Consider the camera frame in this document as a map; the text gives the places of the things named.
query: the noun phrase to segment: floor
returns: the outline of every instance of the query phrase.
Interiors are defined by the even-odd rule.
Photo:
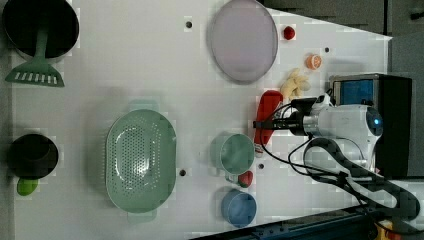
[[[269,8],[389,36],[424,32],[424,18],[410,19],[411,13],[424,11],[424,0],[264,0],[263,3]]]

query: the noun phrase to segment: green strainer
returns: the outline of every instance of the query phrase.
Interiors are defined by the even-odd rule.
[[[147,213],[165,202],[175,185],[176,135],[164,116],[131,111],[112,126],[106,145],[106,186],[117,207]]]

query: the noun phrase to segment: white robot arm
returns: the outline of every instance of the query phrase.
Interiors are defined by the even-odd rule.
[[[335,107],[330,97],[292,101],[298,111],[289,118],[255,122],[264,129],[288,129],[295,135],[313,137],[304,151],[304,165],[334,173],[316,181],[336,185],[393,222],[397,232],[424,230],[424,182],[389,181],[374,172],[374,147],[383,134],[383,119],[372,107]]]

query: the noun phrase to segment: dark pot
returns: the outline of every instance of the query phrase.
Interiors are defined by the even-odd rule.
[[[3,10],[3,27],[18,52],[28,60],[35,55],[40,13],[48,15],[46,58],[56,59],[75,45],[78,18],[65,0],[9,0]]]
[[[59,152],[47,137],[28,134],[14,141],[9,149],[7,165],[18,177],[40,179],[56,167]]]

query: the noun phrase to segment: green mug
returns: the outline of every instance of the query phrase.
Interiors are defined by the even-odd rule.
[[[216,167],[225,171],[227,181],[238,184],[238,176],[247,172],[255,159],[252,140],[244,134],[223,132],[212,145]]]

